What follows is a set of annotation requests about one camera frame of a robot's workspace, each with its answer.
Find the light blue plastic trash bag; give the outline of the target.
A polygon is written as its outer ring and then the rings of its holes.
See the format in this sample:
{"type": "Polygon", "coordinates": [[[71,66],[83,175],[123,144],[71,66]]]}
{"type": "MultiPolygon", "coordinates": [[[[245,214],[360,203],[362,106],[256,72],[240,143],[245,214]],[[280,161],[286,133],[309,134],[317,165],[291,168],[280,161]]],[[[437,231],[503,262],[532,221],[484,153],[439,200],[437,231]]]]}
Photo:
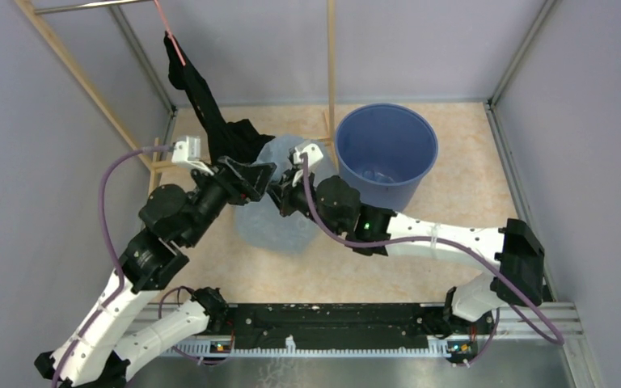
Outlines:
{"type": "MultiPolygon", "coordinates": [[[[275,164],[271,183],[279,183],[283,173],[292,167],[289,151],[304,141],[303,137],[290,134],[275,137],[263,147],[255,163],[275,164]]],[[[234,225],[246,243],[285,254],[303,253],[319,233],[318,226],[298,212],[282,217],[269,195],[258,202],[237,206],[234,225]]]]}

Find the blue plastic trash bin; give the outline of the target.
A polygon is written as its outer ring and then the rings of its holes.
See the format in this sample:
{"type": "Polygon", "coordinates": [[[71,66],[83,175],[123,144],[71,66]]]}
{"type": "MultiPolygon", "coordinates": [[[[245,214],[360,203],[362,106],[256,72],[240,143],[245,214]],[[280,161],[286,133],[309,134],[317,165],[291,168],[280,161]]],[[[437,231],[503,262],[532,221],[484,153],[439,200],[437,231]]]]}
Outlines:
{"type": "Polygon", "coordinates": [[[361,201],[403,211],[437,161],[433,126],[410,108],[374,103],[351,111],[334,139],[339,176],[361,201]]]}

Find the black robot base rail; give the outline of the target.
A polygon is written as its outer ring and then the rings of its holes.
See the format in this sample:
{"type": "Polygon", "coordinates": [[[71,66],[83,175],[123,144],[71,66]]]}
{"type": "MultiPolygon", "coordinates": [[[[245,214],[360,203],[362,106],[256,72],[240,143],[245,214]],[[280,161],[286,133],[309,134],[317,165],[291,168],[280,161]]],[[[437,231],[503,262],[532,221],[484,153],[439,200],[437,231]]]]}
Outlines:
{"type": "Polygon", "coordinates": [[[227,358],[432,357],[471,361],[495,327],[491,312],[470,323],[441,304],[232,305],[223,324],[169,347],[217,365],[227,358]]]}

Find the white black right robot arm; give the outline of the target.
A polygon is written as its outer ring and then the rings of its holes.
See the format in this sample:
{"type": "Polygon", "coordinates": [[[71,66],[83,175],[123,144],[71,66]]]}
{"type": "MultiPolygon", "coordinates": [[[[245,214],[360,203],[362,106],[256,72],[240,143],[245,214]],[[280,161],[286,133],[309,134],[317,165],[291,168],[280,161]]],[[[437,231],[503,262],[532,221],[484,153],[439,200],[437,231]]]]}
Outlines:
{"type": "Polygon", "coordinates": [[[448,331],[463,333],[504,305],[538,312],[543,303],[545,250],[523,220],[510,218],[498,228],[422,221],[362,203],[336,175],[310,187],[285,179],[268,192],[282,216],[299,213],[361,255],[421,256],[479,269],[480,275],[448,292],[441,312],[448,331]]]}

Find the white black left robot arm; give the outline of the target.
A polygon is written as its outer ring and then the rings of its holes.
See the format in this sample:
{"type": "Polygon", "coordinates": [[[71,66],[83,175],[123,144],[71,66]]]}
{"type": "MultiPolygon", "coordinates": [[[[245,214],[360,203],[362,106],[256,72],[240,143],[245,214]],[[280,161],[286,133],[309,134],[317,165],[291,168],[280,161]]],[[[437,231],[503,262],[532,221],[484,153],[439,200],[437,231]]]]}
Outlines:
{"type": "Polygon", "coordinates": [[[211,168],[211,175],[192,171],[190,192],[167,184],[150,194],[139,212],[145,226],[116,260],[95,307],[62,346],[35,359],[43,378],[55,387],[123,387],[181,340],[224,329],[228,305],[218,289],[205,287],[148,327],[126,332],[188,263],[181,248],[194,247],[226,205],[259,201],[277,167],[222,157],[211,168]]]}

